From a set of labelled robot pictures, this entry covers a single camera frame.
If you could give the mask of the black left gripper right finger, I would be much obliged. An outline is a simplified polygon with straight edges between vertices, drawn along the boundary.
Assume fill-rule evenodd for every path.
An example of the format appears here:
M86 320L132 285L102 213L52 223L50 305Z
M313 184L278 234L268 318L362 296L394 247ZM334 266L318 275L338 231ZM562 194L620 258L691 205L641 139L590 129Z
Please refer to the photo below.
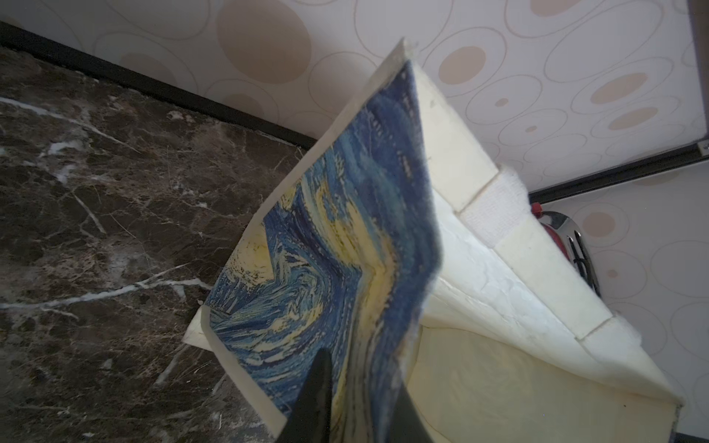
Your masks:
M432 443L425 426L418 417L406 387L400 388L388 430L388 443Z

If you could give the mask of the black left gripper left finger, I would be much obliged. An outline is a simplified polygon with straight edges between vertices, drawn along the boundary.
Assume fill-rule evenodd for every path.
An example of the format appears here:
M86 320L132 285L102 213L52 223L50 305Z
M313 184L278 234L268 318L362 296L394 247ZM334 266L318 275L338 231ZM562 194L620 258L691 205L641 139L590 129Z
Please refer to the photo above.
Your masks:
M321 348L276 443L328 443L332 419L332 357Z

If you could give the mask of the cream starry night tote bag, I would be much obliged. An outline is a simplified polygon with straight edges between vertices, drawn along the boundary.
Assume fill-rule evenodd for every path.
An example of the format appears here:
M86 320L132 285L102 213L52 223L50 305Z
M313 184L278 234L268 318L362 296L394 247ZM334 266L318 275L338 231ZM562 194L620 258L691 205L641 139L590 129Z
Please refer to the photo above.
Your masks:
M184 336L278 437L332 357L329 442L670 442L682 400L400 42L267 197Z

